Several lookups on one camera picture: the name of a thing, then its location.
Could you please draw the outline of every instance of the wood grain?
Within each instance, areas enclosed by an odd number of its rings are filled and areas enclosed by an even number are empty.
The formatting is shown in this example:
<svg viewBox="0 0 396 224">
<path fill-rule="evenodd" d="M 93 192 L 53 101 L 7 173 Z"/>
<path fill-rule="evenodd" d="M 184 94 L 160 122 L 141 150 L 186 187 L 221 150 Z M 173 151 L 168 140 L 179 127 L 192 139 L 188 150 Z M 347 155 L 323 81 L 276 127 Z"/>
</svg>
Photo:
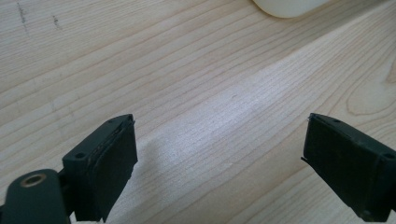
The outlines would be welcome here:
<svg viewBox="0 0 396 224">
<path fill-rule="evenodd" d="M 361 223 L 300 161 L 306 118 L 396 148 L 395 24 L 391 0 L 289 20 L 249 0 L 2 1 L 1 203 L 133 113 L 139 163 L 108 223 Z"/>
</svg>

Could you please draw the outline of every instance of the white container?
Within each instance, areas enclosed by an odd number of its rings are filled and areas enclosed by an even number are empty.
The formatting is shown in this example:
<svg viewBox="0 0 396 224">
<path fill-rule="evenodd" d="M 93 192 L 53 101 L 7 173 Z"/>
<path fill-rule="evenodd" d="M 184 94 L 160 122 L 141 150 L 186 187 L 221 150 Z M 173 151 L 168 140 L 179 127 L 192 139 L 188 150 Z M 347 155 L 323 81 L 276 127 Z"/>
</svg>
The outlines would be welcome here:
<svg viewBox="0 0 396 224">
<path fill-rule="evenodd" d="M 303 15 L 330 0 L 253 0 L 262 10 L 276 17 L 292 18 Z"/>
</svg>

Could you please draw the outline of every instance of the light wood surface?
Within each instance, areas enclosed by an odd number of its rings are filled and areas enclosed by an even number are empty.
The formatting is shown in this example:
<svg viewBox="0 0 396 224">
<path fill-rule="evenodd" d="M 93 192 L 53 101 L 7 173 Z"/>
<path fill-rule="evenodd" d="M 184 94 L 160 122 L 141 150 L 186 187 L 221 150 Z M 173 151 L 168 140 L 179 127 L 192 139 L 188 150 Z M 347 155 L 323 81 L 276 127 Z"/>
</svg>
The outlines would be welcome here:
<svg viewBox="0 0 396 224">
<path fill-rule="evenodd" d="M 133 113 L 107 223 L 362 223 L 300 157 L 311 112 L 396 148 L 396 1 L 282 20 L 249 0 L 3 0 L 0 78 L 1 203 Z"/>
</svg>

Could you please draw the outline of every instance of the screw hole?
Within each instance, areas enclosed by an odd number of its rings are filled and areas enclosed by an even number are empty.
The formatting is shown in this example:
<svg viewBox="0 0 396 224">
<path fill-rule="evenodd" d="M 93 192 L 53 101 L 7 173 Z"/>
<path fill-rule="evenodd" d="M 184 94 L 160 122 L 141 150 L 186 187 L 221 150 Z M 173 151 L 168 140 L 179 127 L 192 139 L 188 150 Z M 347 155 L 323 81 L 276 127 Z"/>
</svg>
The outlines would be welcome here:
<svg viewBox="0 0 396 224">
<path fill-rule="evenodd" d="M 22 180 L 21 186 L 24 188 L 36 186 L 43 182 L 46 177 L 44 174 L 30 175 Z"/>
<path fill-rule="evenodd" d="M 75 157 L 76 157 L 77 159 L 82 159 L 82 158 L 85 157 L 85 154 L 82 153 L 82 152 L 80 152 L 80 153 L 78 153 Z"/>
<path fill-rule="evenodd" d="M 392 155 L 392 154 L 390 154 L 390 153 L 386 153 L 386 154 L 384 154 L 384 156 L 385 156 L 386 158 L 388 158 L 388 159 L 391 159 L 391 160 L 395 159 L 395 156 Z"/>
</svg>

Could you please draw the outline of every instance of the black plastic part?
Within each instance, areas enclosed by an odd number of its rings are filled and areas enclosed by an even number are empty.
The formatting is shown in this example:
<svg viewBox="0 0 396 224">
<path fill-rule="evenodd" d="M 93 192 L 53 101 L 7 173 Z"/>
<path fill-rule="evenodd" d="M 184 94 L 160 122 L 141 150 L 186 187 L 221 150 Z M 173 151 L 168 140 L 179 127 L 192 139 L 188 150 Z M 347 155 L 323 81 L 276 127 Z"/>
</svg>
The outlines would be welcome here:
<svg viewBox="0 0 396 224">
<path fill-rule="evenodd" d="M 0 206 L 0 223 L 3 217 L 3 205 Z"/>
<path fill-rule="evenodd" d="M 14 180 L 7 190 L 2 224 L 69 224 L 58 179 L 53 170 L 38 170 Z"/>
<path fill-rule="evenodd" d="M 71 190 L 71 186 L 66 180 L 66 174 L 64 169 L 58 173 L 59 183 L 61 184 L 61 191 L 64 196 L 64 208 L 66 209 L 66 214 L 70 217 L 74 212 L 74 206 L 76 204 L 76 197 L 74 192 Z"/>
<path fill-rule="evenodd" d="M 137 163 L 133 116 L 108 120 L 63 162 L 77 221 L 106 221 Z"/>
<path fill-rule="evenodd" d="M 344 122 L 311 114 L 302 158 L 364 221 L 395 204 L 396 152 Z"/>
</svg>

